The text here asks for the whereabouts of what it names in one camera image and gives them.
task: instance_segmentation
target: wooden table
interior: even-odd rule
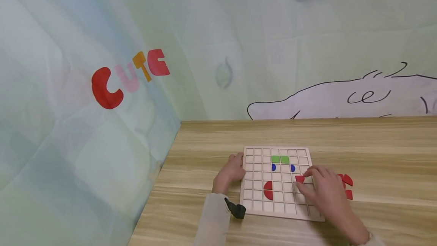
[[[183,122],[129,246],[192,245],[213,178],[245,145],[308,147],[314,164],[352,177],[354,211],[387,245],[437,245],[437,118],[413,117]],[[246,215],[226,245],[346,242],[327,222]]]

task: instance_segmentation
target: wooden grid board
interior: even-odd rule
[[[308,148],[246,146],[243,158],[246,174],[240,193],[240,204],[245,206],[246,214],[325,221],[296,186],[296,176],[311,165]],[[313,178],[305,178],[304,185],[314,189]]]

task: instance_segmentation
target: child's hand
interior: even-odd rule
[[[333,170],[323,166],[311,166],[303,175],[313,177],[315,190],[303,183],[297,183],[299,191],[343,232],[352,245],[367,243],[369,231],[352,211],[341,178]]]
[[[227,194],[229,185],[241,180],[245,175],[245,170],[242,168],[243,153],[240,152],[237,155],[230,155],[228,162],[218,172],[212,184],[212,192],[218,194]]]

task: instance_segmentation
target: right hand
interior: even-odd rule
[[[303,176],[312,176],[314,179],[314,190],[303,183],[297,183],[299,191],[307,200],[314,204],[352,245],[367,243],[369,231],[349,205],[341,178],[324,166],[311,166]]]

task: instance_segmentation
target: red semicircle piece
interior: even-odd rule
[[[273,200],[273,191],[264,190],[264,195],[265,195],[265,197],[268,198],[269,200]]]
[[[268,181],[268,182],[265,183],[264,190],[273,190],[272,181]]]
[[[351,177],[349,177],[347,174],[343,176],[343,181],[350,186],[354,186],[354,182],[352,181]]]

